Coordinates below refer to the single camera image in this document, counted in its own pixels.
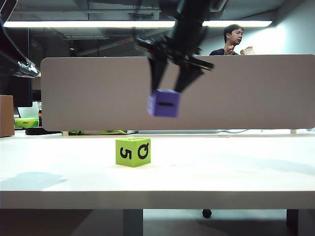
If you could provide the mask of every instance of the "black shirt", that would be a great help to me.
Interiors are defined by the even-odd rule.
[[[217,49],[217,50],[214,50],[212,51],[209,56],[214,56],[214,55],[224,55],[224,49],[223,48],[220,48],[220,49]]]

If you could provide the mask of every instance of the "fluorescent light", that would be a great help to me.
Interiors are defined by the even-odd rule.
[[[169,28],[174,21],[7,21],[8,28]]]
[[[232,24],[238,24],[242,27],[267,27],[272,21],[205,21],[203,26],[226,27]]]
[[[7,21],[7,28],[170,28],[174,21]],[[205,21],[204,26],[226,27],[239,24],[243,27],[267,27],[271,21]]]

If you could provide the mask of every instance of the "table leg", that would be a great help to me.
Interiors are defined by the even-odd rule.
[[[124,210],[124,236],[143,235],[143,209]]]
[[[287,209],[286,210],[286,226],[297,235],[298,232],[298,209]]]

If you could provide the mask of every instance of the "gray partition panel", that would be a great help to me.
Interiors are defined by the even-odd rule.
[[[215,64],[182,94],[178,118],[146,111],[145,57],[47,58],[41,63],[47,130],[276,129],[315,126],[315,56],[203,56]],[[160,86],[173,89],[169,63]]]

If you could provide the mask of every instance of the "white table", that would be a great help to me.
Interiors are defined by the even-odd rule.
[[[115,164],[122,136],[1,138],[1,209],[131,209],[124,219],[141,215],[140,227],[133,209],[299,209],[314,220],[315,135],[138,136],[151,138],[152,162],[137,168]]]

